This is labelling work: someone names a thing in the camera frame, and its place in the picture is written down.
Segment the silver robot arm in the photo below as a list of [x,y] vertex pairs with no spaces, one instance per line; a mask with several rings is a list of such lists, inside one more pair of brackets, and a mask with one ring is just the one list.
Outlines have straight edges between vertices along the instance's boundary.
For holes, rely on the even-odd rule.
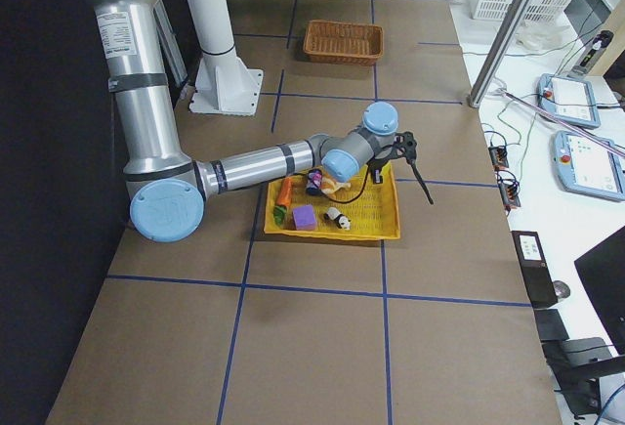
[[[368,106],[344,137],[316,134],[305,140],[209,162],[192,159],[180,145],[161,55],[160,0],[85,0],[94,9],[108,65],[108,90],[121,118],[129,160],[124,169],[130,219],[145,238],[174,242],[200,225],[214,195],[321,168],[345,183],[372,177],[395,159],[416,161],[417,143],[398,128],[396,109]],[[203,113],[252,115],[264,74],[236,53],[227,0],[187,0],[202,50],[197,103]]]

